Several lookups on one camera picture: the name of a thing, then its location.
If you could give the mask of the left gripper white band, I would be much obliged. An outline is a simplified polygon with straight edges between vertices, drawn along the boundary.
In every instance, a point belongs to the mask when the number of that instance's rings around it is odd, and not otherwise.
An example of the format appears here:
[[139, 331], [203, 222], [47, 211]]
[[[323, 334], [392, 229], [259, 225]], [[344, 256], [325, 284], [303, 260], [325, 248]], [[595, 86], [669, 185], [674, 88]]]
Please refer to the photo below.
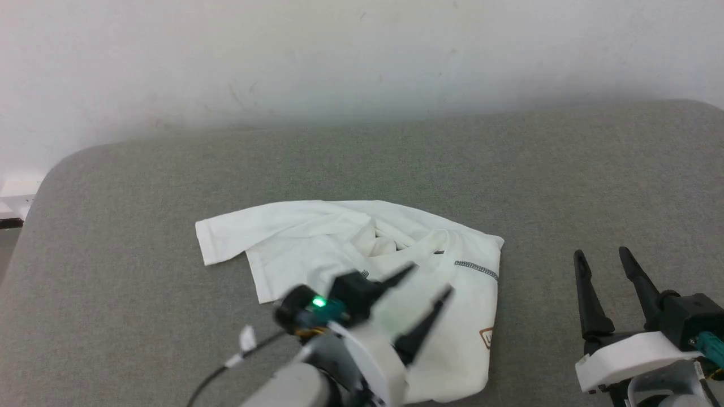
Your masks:
[[[374, 281], [373, 300], [382, 298], [417, 268], [416, 263], [406, 263]], [[408, 391], [407, 367], [416, 360], [453, 292], [453, 287], [443, 289], [429, 312], [395, 339], [394, 347], [369, 322], [351, 328], [331, 323], [326, 332], [310, 341], [310, 363], [334, 379], [341, 389], [342, 406], [401, 406]]]

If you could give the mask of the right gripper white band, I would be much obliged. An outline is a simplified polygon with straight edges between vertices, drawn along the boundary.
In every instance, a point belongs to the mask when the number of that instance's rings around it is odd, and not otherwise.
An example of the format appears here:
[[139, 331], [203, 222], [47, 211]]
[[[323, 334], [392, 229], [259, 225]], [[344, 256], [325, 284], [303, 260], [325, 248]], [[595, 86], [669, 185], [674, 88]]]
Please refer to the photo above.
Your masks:
[[615, 334], [615, 327], [600, 304], [592, 283], [592, 271], [582, 250], [574, 252], [584, 355], [576, 363], [582, 392], [613, 392], [623, 387], [626, 395], [670, 391], [681, 395], [703, 395], [703, 368], [696, 348], [697, 337], [683, 347], [671, 342], [659, 329], [660, 292], [625, 246], [618, 254], [626, 278], [633, 284], [644, 314], [644, 330]]

